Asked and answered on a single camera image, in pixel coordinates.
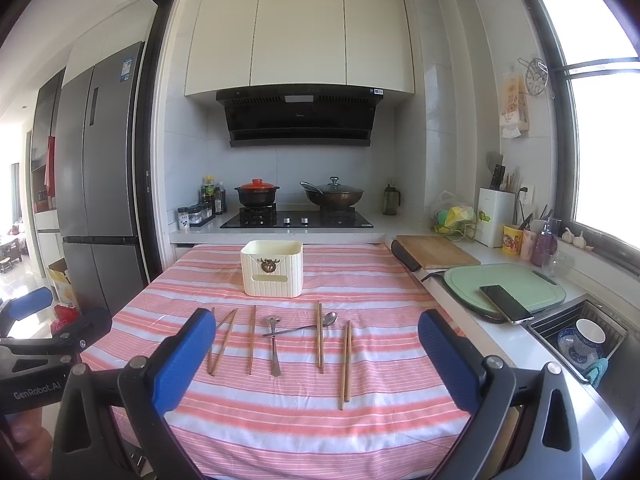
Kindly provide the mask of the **person's left hand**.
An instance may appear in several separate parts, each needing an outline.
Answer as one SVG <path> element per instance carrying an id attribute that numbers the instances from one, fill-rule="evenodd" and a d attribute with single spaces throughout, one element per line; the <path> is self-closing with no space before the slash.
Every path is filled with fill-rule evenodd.
<path id="1" fill-rule="evenodd" d="M 15 457 L 32 479 L 47 479 L 52 465 L 52 437 L 42 426 L 42 408 L 11 415 L 9 427 L 17 443 Z"/>

